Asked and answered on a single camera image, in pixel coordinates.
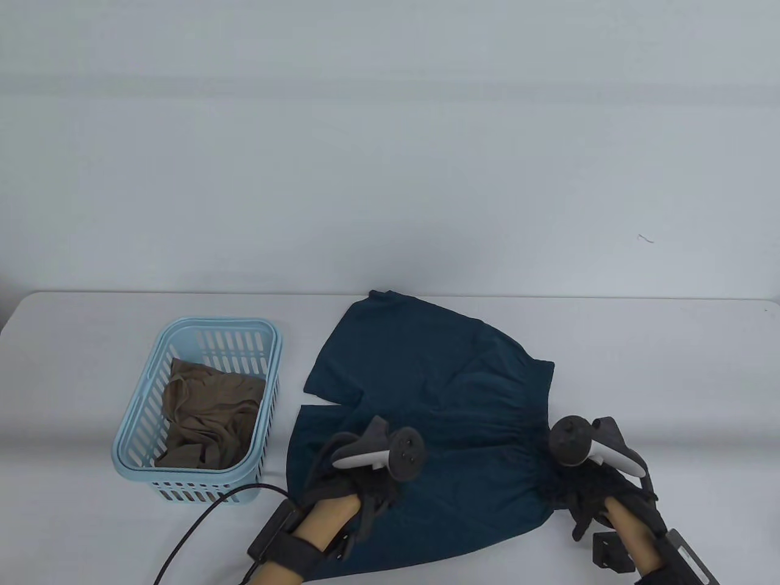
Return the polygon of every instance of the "black cable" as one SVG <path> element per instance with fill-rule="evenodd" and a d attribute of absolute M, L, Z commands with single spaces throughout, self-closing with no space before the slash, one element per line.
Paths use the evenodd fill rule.
<path fill-rule="evenodd" d="M 246 571 L 246 575 L 244 575 L 244 578 L 241 579 L 241 583 L 239 583 L 239 585 L 246 585 L 247 583 L 249 583 L 249 580 L 252 578 L 252 574 L 257 570 L 257 567 L 259 566 L 260 566 L 260 561 L 253 562 L 249 570 Z"/>
<path fill-rule="evenodd" d="M 205 512 L 203 512 L 200 517 L 195 520 L 195 523 L 190 526 L 190 529 L 184 533 L 184 536 L 182 536 L 182 540 L 179 541 L 179 543 L 174 547 L 174 549 L 171 551 L 171 554 L 168 555 L 168 558 L 165 560 L 165 562 L 162 564 L 162 567 L 160 568 L 160 572 L 157 574 L 157 579 L 154 580 L 154 585 L 160 585 L 160 581 L 162 581 L 162 576 L 165 575 L 165 571 L 168 569 L 168 566 L 170 566 L 171 561 L 176 556 L 176 553 L 179 552 L 182 546 L 184 546 L 184 543 L 187 542 L 187 539 L 192 536 L 193 532 L 195 532 L 195 529 L 200 526 L 200 523 L 204 521 L 206 516 L 211 514 L 211 511 L 216 508 L 218 505 L 222 504 L 225 500 L 230 498 L 231 496 L 238 494 L 241 491 L 249 490 L 252 488 L 265 488 L 267 490 L 275 491 L 277 494 L 283 495 L 285 498 L 290 500 L 293 505 L 296 507 L 296 510 L 300 511 L 298 509 L 298 506 L 293 501 L 293 497 L 287 492 L 287 490 L 281 489 L 279 486 L 271 485 L 271 484 L 246 484 L 239 487 L 234 487 L 232 490 L 228 491 L 225 494 L 222 494 L 214 500 L 214 503 L 212 503 Z M 246 580 L 247 577 L 251 577 L 254 570 L 257 568 L 257 564 L 255 563 L 252 565 L 252 568 L 249 570 L 249 572 L 246 574 L 244 579 Z"/>

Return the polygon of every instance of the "wrist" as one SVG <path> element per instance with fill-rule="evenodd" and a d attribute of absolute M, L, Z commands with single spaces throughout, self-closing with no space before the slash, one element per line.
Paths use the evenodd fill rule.
<path fill-rule="evenodd" d="M 615 498 L 607 498 L 604 507 L 609 522 L 620 536 L 639 574 L 645 576 L 663 567 L 664 561 L 655 550 L 655 536 L 650 528 Z"/>
<path fill-rule="evenodd" d="M 303 519 L 293 536 L 324 551 L 359 511 L 360 499 L 356 495 L 320 500 Z"/>

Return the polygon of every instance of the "wrist strap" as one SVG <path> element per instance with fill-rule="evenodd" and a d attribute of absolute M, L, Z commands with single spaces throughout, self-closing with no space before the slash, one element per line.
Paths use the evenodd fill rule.
<path fill-rule="evenodd" d="M 266 561 L 273 561 L 291 570 L 303 577 L 304 581 L 311 577 L 324 559 L 325 555 L 319 548 L 286 532 L 276 534 L 265 553 Z"/>

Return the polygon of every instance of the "forearm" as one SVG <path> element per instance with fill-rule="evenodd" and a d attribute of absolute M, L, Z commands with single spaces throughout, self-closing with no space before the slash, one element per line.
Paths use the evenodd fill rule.
<path fill-rule="evenodd" d="M 641 576 L 664 566 L 664 561 L 655 550 L 655 537 L 650 529 L 641 523 L 625 506 L 614 498 L 605 501 L 607 518 L 620 536 Z"/>
<path fill-rule="evenodd" d="M 360 511 L 356 495 L 318 502 L 293 533 L 324 551 L 341 529 Z M 265 563 L 250 585 L 300 585 L 300 575 L 275 562 Z"/>

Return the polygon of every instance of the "thumbstick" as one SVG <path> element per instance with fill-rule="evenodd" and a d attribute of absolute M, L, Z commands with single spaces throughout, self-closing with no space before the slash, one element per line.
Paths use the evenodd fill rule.
<path fill-rule="evenodd" d="M 550 430 L 550 452 L 561 465 L 580 465 L 590 453 L 592 438 L 593 427 L 587 420 L 577 415 L 563 417 Z"/>
<path fill-rule="evenodd" d="M 388 472 L 394 480 L 413 480 L 422 471 L 426 459 L 425 442 L 413 428 L 400 428 L 390 435 Z"/>

